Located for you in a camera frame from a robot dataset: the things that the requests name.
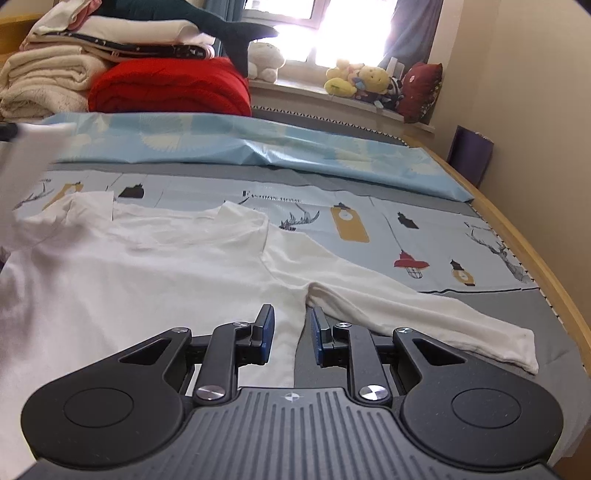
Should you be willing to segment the white long-sleeve shirt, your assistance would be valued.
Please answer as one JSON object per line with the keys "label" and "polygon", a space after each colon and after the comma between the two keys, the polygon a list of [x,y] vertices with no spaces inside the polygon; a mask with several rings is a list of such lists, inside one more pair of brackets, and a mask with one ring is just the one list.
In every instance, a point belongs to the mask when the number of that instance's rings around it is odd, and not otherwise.
{"label": "white long-sleeve shirt", "polygon": [[70,193],[15,225],[1,273],[1,475],[33,462],[20,427],[27,398],[45,383],[176,326],[211,332],[276,311],[270,364],[245,383],[294,384],[304,311],[381,333],[416,328],[471,353],[537,373],[532,331],[438,295],[419,293],[394,269],[393,227],[381,200],[297,188],[273,204],[266,192],[197,211],[175,210],[178,179],[157,179],[158,207],[111,191]]}

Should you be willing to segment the stack of folded clothes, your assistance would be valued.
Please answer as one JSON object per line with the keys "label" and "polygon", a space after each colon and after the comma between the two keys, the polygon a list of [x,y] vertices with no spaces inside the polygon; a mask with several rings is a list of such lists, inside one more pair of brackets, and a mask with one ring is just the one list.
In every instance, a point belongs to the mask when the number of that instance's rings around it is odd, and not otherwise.
{"label": "stack of folded clothes", "polygon": [[211,59],[214,38],[186,20],[136,21],[97,14],[98,1],[61,1],[31,28],[20,49],[71,43],[112,62]]}

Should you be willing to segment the grey patterned bed sheet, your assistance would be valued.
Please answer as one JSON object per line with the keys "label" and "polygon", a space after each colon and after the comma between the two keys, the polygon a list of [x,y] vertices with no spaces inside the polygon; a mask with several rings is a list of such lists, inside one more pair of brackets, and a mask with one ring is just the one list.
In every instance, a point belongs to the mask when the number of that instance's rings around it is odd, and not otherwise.
{"label": "grey patterned bed sheet", "polygon": [[[410,287],[429,295],[460,301],[494,319],[532,331],[539,364],[537,373],[497,361],[494,363],[536,381],[558,400],[564,427],[556,457],[573,453],[590,422],[590,381],[575,342],[567,334],[534,273],[508,244],[467,203],[413,193],[375,183],[291,169],[215,164],[113,164],[57,162],[41,175],[17,204],[14,236],[1,255],[1,273],[16,239],[18,220],[40,214],[70,193],[111,191],[117,199],[158,207],[157,179],[178,179],[172,190],[175,210],[191,204],[212,209],[226,200],[221,181],[235,183],[238,198],[252,200],[257,191],[270,202],[294,202],[297,188],[315,191],[314,205],[338,191],[384,202],[384,218],[393,227],[394,269]],[[311,363],[308,326],[297,343],[294,384],[337,384],[341,374],[322,372]]]}

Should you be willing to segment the dark purple box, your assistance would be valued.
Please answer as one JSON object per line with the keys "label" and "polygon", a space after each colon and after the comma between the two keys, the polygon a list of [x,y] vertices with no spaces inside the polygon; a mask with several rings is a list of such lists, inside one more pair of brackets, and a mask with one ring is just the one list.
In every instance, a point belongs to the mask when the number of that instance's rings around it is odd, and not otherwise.
{"label": "dark purple box", "polygon": [[466,180],[479,187],[492,160],[494,143],[461,125],[450,146],[447,162]]}

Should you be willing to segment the light blue patterned quilt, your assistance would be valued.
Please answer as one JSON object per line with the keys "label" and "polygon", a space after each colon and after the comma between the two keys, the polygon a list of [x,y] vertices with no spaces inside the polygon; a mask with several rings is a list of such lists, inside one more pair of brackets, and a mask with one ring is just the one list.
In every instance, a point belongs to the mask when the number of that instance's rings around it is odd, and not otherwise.
{"label": "light blue patterned quilt", "polygon": [[61,163],[188,163],[276,167],[467,203],[473,195],[424,149],[252,117],[189,113],[60,113],[71,123]]}

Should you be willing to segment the dark red cushion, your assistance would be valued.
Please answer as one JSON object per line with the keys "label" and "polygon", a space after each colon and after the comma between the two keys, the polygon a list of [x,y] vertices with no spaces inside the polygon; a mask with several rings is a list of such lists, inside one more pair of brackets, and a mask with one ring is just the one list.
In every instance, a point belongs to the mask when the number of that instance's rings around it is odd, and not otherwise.
{"label": "dark red cushion", "polygon": [[401,99],[397,112],[406,123],[422,122],[435,105],[442,84],[444,68],[441,63],[418,62],[402,80]]}

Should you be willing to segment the cream folded blanket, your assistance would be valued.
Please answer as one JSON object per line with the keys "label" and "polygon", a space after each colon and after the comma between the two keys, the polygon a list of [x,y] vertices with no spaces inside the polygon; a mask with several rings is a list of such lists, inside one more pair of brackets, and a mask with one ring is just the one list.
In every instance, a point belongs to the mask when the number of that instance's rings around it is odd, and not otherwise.
{"label": "cream folded blanket", "polygon": [[21,51],[1,69],[1,118],[36,121],[58,113],[85,113],[88,94],[109,64],[74,45]]}

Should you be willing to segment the white teddy bear plush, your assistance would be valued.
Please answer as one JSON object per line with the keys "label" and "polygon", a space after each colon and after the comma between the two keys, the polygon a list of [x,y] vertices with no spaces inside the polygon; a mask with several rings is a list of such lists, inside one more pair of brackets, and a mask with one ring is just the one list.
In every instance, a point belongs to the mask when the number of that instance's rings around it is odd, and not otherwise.
{"label": "white teddy bear plush", "polygon": [[280,49],[266,42],[252,42],[249,45],[249,80],[274,83],[286,60]]}

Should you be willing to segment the blue window curtain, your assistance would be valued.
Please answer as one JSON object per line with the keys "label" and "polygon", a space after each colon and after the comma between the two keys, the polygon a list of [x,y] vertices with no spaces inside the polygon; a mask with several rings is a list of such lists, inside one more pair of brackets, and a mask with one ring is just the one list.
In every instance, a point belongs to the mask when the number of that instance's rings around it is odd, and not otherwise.
{"label": "blue window curtain", "polygon": [[406,69],[429,59],[439,24],[443,0],[399,0],[391,21],[391,33],[379,66],[386,69],[392,58]]}

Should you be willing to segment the dark blue shark plush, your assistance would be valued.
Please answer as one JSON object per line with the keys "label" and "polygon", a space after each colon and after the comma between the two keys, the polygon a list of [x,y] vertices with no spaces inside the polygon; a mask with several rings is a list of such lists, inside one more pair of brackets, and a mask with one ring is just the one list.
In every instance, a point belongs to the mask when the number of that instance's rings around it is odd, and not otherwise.
{"label": "dark blue shark plush", "polygon": [[277,36],[276,29],[272,26],[226,21],[183,0],[103,1],[95,13],[99,16],[131,21],[188,21],[197,26],[200,32],[221,41],[226,56],[244,78],[249,73],[249,44]]}

